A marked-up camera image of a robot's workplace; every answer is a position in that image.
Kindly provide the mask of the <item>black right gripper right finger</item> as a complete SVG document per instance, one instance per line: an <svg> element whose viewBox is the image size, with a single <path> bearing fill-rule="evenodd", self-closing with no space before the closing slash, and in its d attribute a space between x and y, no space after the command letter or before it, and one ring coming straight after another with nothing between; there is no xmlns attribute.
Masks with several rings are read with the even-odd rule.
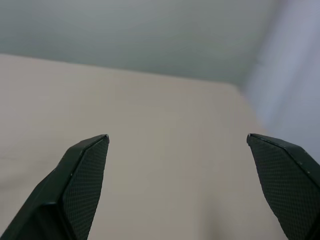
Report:
<svg viewBox="0 0 320 240"><path fill-rule="evenodd" d="M300 146L250 133L264 197L289 240L320 238L320 166Z"/></svg>

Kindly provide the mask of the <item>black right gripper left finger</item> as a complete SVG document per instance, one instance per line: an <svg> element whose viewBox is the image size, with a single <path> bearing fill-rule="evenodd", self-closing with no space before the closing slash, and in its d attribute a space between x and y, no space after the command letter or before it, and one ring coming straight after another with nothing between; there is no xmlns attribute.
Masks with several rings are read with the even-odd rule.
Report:
<svg viewBox="0 0 320 240"><path fill-rule="evenodd" d="M71 146L0 238L86 240L101 196L109 143L102 134Z"/></svg>

